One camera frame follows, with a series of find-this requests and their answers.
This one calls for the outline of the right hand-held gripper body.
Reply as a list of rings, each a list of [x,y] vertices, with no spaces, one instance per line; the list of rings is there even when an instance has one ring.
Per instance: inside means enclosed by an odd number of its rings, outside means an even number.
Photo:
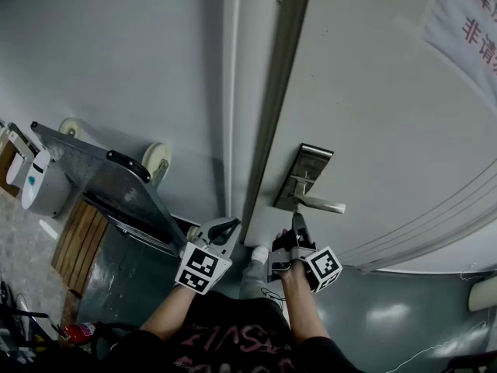
[[[329,246],[318,249],[312,245],[296,244],[294,232],[288,231],[273,241],[267,260],[267,282],[280,278],[295,261],[301,261],[311,291],[318,293],[333,283],[342,272],[342,265]]]

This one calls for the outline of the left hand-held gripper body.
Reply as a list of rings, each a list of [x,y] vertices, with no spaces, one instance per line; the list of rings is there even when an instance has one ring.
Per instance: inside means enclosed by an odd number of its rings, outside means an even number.
[[[228,271],[232,262],[202,239],[188,242],[183,250],[175,284],[205,295]]]

